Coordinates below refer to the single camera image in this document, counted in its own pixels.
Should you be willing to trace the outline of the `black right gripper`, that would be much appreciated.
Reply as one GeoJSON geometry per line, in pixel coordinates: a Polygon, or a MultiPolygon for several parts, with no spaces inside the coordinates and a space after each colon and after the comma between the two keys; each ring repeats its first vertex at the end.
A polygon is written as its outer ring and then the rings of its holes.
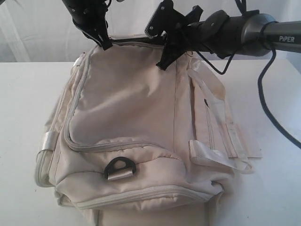
{"type": "Polygon", "coordinates": [[[166,33],[165,46],[157,67],[165,71],[186,51],[209,52],[211,54],[233,54],[235,52],[235,25],[225,11],[213,13],[203,22],[177,23],[166,33]]]}

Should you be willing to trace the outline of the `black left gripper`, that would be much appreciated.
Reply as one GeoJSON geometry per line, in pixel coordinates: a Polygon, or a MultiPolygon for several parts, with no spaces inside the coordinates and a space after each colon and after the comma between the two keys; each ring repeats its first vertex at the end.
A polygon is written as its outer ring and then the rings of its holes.
{"type": "Polygon", "coordinates": [[[72,16],[74,25],[88,39],[103,49],[112,47],[105,18],[111,5],[110,0],[63,0],[63,4],[72,16]]]}

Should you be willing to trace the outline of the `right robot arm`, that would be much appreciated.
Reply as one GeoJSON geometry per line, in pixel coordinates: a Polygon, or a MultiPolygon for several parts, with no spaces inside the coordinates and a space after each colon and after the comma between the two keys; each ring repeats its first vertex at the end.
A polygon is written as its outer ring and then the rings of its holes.
{"type": "Polygon", "coordinates": [[[157,66],[166,70],[188,51],[209,52],[225,59],[235,55],[262,57],[273,48],[300,53],[301,23],[277,22],[257,10],[241,16],[219,10],[205,21],[180,25],[169,33],[157,66]]]}

